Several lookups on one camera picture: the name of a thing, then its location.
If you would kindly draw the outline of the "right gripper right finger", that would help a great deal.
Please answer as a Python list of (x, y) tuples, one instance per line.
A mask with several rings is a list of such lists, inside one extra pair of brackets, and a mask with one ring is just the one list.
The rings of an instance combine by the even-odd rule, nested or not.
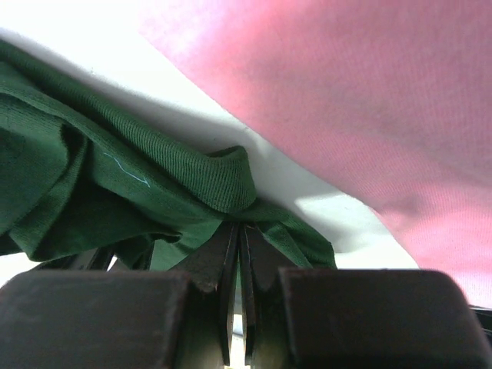
[(299, 268), (254, 225), (239, 234), (252, 368), (489, 368), (461, 289), (427, 270)]

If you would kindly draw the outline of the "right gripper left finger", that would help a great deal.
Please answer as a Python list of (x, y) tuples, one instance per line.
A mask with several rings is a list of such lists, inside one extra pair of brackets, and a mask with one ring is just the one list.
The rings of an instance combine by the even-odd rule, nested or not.
[(39, 267), (1, 289), (3, 368), (223, 368), (230, 361), (238, 226), (169, 271), (105, 270), (111, 251)]

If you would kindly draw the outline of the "white and green t-shirt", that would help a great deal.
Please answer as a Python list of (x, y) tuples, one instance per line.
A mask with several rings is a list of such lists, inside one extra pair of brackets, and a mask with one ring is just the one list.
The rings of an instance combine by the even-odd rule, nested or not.
[(226, 221), (251, 223), (296, 265), (334, 268), (331, 243), (258, 196), (248, 153), (203, 154), (81, 82), (1, 43), (1, 253), (51, 261), (113, 248), (171, 268)]

